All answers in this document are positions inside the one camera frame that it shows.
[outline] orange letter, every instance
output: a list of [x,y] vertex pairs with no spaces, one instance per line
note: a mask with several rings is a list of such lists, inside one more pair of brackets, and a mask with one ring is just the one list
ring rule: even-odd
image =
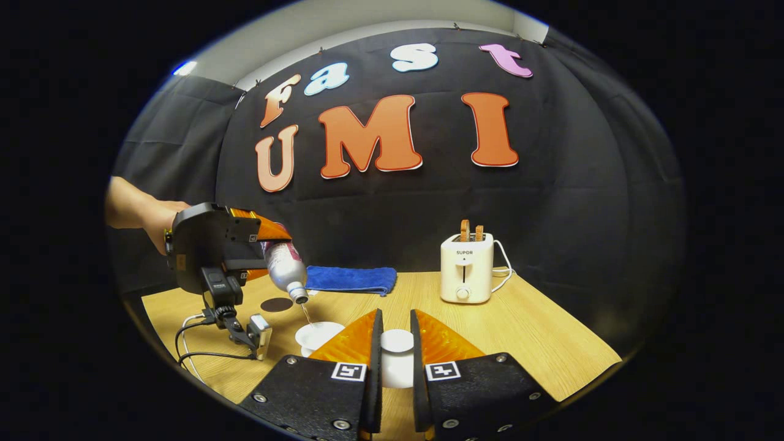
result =
[[471,154],[474,164],[484,167],[510,167],[517,164],[517,152],[509,146],[509,133],[503,109],[509,101],[493,93],[466,93],[463,103],[474,111],[477,149]]
[[324,124],[327,136],[327,163],[321,169],[321,176],[332,179],[348,174],[351,167],[343,161],[343,148],[359,171],[365,172],[379,141],[377,169],[391,172],[421,166],[422,156],[414,151],[408,124],[408,111],[413,105],[414,97],[409,95],[382,98],[370,114],[367,126],[346,106],[321,113],[318,121]]
[[294,174],[294,135],[298,127],[288,126],[281,130],[278,134],[278,139],[281,140],[281,159],[283,167],[277,176],[272,174],[272,166],[270,164],[270,149],[272,148],[272,137],[266,137],[256,144],[256,154],[258,158],[259,168],[259,184],[261,188],[268,192],[280,191],[289,185]]
[[289,97],[292,95],[292,88],[291,86],[295,85],[299,82],[301,77],[299,74],[294,75],[293,77],[287,79],[283,82],[283,84],[279,85],[278,87],[272,89],[264,99],[267,100],[267,109],[264,111],[264,119],[261,122],[260,127],[263,129],[264,126],[273,122],[278,116],[283,113],[283,109],[279,106],[280,103],[285,103],[289,100]]

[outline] bottle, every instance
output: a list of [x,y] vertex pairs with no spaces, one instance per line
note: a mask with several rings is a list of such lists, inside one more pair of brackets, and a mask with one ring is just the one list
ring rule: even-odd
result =
[[276,240],[264,241],[260,244],[272,283],[278,289],[289,293],[294,303],[307,302],[309,299],[305,290],[307,270],[294,245],[291,242]]

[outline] letter m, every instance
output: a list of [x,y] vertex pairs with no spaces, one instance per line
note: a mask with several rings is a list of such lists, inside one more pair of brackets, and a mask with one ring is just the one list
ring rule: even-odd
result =
[[408,112],[414,105],[414,97],[393,95],[382,98],[367,125],[346,106],[331,108],[318,116],[326,132],[326,164],[321,169],[325,179],[344,177],[351,166],[343,160],[346,149],[354,166],[365,172],[376,144],[381,152],[376,168],[383,172],[411,170],[422,165],[422,156],[414,150]]

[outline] white toaster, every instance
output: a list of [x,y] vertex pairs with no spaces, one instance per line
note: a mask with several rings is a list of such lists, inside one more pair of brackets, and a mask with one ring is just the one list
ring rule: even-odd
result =
[[452,303],[484,303],[492,291],[493,238],[469,242],[453,235],[441,244],[441,299]]

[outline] white cup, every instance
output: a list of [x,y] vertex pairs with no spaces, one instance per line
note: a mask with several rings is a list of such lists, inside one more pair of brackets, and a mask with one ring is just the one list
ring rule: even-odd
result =
[[381,385],[385,388],[414,387],[414,334],[388,330],[381,334]]

